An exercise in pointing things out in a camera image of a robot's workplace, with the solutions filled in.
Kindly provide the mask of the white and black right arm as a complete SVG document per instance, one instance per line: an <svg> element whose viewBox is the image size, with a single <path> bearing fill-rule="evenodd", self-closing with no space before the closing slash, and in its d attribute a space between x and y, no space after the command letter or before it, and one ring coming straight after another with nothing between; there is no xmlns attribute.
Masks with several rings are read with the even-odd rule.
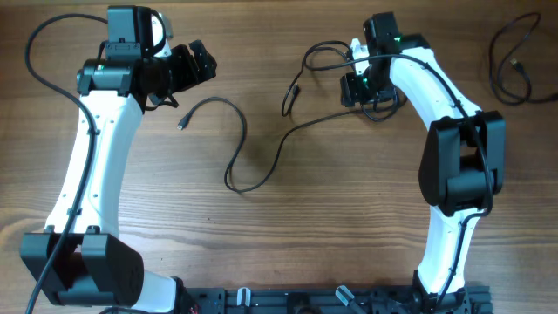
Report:
<svg viewBox="0 0 558 314"><path fill-rule="evenodd" d="M420 34L402 35L393 13L363 24L353 39L352 71L341 80L341 103L375 106L402 92L427 129L418 182L430 206L418 286L431 304L447 305L464 289L466 255L480 218L490 214L503 185L506 123L467 99L439 67Z"/></svg>

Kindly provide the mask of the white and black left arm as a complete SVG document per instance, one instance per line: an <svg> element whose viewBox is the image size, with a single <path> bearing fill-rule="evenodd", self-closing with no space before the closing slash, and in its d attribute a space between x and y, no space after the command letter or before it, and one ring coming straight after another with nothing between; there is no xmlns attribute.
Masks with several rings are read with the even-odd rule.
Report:
<svg viewBox="0 0 558 314"><path fill-rule="evenodd" d="M89 59L78 74L79 123L61 195L40 233L24 235L20 256L35 295L55 305L128 313L193 313L179 278L146 270L119 239L119 194L147 101L212 79L216 62L201 41L152 56Z"/></svg>

